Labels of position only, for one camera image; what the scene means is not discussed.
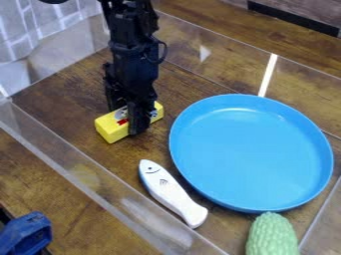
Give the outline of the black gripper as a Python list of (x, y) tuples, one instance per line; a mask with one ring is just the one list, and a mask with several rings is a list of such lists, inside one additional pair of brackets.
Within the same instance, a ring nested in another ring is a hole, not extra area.
[[(167, 44), (153, 36), (159, 16), (151, 0), (101, 0), (101, 8), (109, 28), (117, 84), (105, 84), (108, 109), (112, 112), (128, 106), (128, 134), (136, 135), (148, 129), (157, 115), (153, 81), (168, 52), (164, 49), (159, 57), (159, 45)], [(125, 94), (133, 99), (126, 101)]]

